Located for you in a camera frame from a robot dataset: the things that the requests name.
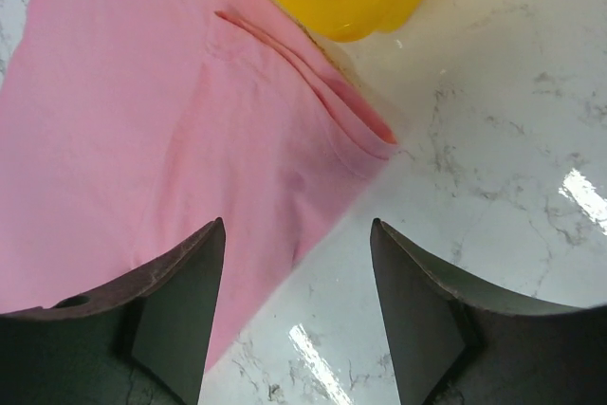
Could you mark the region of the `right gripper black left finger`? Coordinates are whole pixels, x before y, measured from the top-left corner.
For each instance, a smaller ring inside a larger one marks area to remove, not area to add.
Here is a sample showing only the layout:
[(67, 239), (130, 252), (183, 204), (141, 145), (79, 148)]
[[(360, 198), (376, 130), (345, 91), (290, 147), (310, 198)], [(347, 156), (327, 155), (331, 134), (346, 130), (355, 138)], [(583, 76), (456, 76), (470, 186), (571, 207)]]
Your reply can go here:
[(224, 252), (217, 218), (105, 285), (2, 315), (2, 403), (197, 403)]

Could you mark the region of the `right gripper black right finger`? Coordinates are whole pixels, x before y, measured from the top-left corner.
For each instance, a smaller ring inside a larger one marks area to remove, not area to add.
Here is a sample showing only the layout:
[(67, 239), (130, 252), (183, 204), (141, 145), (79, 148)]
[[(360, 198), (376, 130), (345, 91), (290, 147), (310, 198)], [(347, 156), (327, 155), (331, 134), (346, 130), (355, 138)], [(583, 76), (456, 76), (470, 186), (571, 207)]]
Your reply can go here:
[(606, 309), (492, 284), (381, 220), (370, 236), (403, 404), (602, 404)]

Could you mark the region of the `pink t shirt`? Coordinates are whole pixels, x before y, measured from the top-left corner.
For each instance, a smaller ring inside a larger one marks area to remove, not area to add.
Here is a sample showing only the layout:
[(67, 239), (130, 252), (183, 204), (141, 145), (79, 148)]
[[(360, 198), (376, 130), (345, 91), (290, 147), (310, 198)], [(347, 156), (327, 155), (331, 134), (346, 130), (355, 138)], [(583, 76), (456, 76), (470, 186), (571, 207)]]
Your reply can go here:
[(395, 147), (270, 0), (29, 0), (1, 89), (1, 309), (50, 307), (221, 218), (214, 365)]

